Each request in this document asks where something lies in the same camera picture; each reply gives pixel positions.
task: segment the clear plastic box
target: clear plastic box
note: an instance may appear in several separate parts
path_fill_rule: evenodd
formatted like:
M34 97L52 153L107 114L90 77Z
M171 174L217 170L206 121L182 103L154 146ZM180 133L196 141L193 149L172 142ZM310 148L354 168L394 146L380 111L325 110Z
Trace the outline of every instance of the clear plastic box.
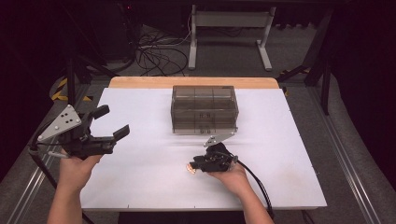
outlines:
M174 86L173 133L235 133L238 118L233 86Z

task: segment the cable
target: cable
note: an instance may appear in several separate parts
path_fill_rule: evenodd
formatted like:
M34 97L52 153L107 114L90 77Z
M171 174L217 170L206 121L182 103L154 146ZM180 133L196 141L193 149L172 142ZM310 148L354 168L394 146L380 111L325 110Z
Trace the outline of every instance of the cable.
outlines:
M171 61L168 56L163 54L165 50L175 51L179 53L184 58L185 61L184 64L179 65ZM161 72L161 74L157 76L170 76L178 73L182 73L183 76L185 76L183 70L187 67L189 59L187 55L183 53L181 50L171 49L171 48L160 48L158 46L144 46L144 48L138 47L136 54L138 54L136 55L137 65L143 69L146 69L146 72L144 72L140 76L148 76L149 72L154 69L158 69ZM173 64L177 68L177 70L172 72L165 72L164 69L167 68L169 64Z
M271 205L271 201L268 197L267 191L265 190L264 185L262 184L262 182L260 181L260 179L255 176L253 174L253 172L251 172L251 170L244 164L242 163L240 160L238 160L238 163L241 164L250 174L251 176L253 176L253 178L256 180L257 184L260 187L260 190L262 191L262 195L264 196L265 201L267 202L267 211L268 211L268 215L270 215L271 219L274 219L274 211L272 209L272 205Z
M183 38L181 41L179 41L178 43L174 44L174 43L172 43L172 42L175 42L175 41L179 40L180 38L165 38L165 39L163 39L163 37L162 37L162 38L159 38L159 39L156 40L156 41L152 41L152 42L151 42L151 44L152 44L151 46L142 46L141 48L149 48L149 47L153 47L153 46L155 46L155 47L173 47L173 46L180 45L180 44L182 44L182 43L185 42L185 41L188 41L187 38L191 35L190 19L191 19L191 14L190 14L190 16L189 16L189 19L187 20L187 26L188 26L188 28L189 28L189 33L186 35L186 37L184 37L184 38ZM174 39L174 41L172 41L172 42L170 42L170 43L166 43L166 44L161 44L161 45L156 44L157 42L163 42L163 41L170 40L170 39Z
M304 219L304 222L305 222L306 224L315 224L315 222L314 222L314 220L312 219L312 217L309 216L309 214L308 214L305 210L303 210L303 211L301 211L301 212L303 213L303 219Z
M120 67L117 67L117 68L107 68L107 70L109 70L109 71L111 71L111 72L113 72L113 73L118 73L118 72L121 72L121 71L127 69L127 68L128 68L129 66L131 66L133 63L134 63L134 60L130 59L126 64L123 64L123 65L120 66ZM88 70L90 71L91 74L96 75L96 76L100 76L100 75L103 74L103 73L99 72L99 71L96 70L96 69L90 69L90 68L88 68Z

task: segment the forearm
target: forearm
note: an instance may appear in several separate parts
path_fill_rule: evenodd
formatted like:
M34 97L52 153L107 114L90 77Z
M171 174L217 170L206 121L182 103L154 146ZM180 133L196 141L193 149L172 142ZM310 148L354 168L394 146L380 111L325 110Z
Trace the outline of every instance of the forearm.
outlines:
M79 191L68 192L57 189L52 206L49 210L48 224L82 223L81 202Z
M268 215L264 205L262 205L262 201L260 201L259 197L252 188L244 190L237 196L242 203L245 221L247 224L274 223L274 221Z

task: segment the white table surface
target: white table surface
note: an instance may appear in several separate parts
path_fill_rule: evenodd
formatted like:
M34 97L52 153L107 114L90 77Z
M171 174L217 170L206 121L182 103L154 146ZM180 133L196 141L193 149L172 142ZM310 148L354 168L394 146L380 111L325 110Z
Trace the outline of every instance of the white table surface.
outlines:
M238 132L223 143L264 184L274 209L326 206L282 90L236 89ZM92 171L81 193L85 210L241 210L241 203L215 178L186 164L204 155L208 135L172 133L171 89L105 89L99 105L110 113L92 122L93 136L121 139ZM261 197L260 189L249 181Z

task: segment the metal bracket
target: metal bracket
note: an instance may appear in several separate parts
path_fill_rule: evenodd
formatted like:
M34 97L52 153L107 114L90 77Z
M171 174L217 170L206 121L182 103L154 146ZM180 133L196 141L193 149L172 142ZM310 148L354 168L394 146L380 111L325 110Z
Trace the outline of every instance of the metal bracket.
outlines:
M81 125L81 119L78 113L73 106L68 105L51 125L38 136L37 140L44 141L60 133L65 133L79 125Z
M209 139L206 141L206 143L204 144L204 147L211 147L214 146L215 144L218 144L228 138L231 138L232 136L234 136L235 133L226 133L226 134L221 134L221 135L217 135L217 136L210 136Z

